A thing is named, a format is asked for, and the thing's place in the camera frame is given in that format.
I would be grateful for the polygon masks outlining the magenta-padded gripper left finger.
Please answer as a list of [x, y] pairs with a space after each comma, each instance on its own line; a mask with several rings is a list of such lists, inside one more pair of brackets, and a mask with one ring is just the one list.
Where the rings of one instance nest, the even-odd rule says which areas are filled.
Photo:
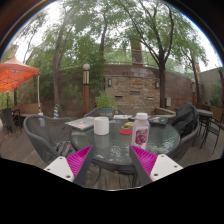
[[93, 154], [94, 148], [89, 145], [68, 157], [59, 156], [45, 171], [82, 186]]

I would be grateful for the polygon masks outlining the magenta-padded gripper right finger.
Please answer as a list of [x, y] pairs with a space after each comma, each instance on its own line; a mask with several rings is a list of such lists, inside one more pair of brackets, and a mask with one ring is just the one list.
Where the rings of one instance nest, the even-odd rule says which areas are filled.
[[143, 186], [182, 169], [167, 155], [155, 155], [137, 146], [130, 146], [129, 155]]

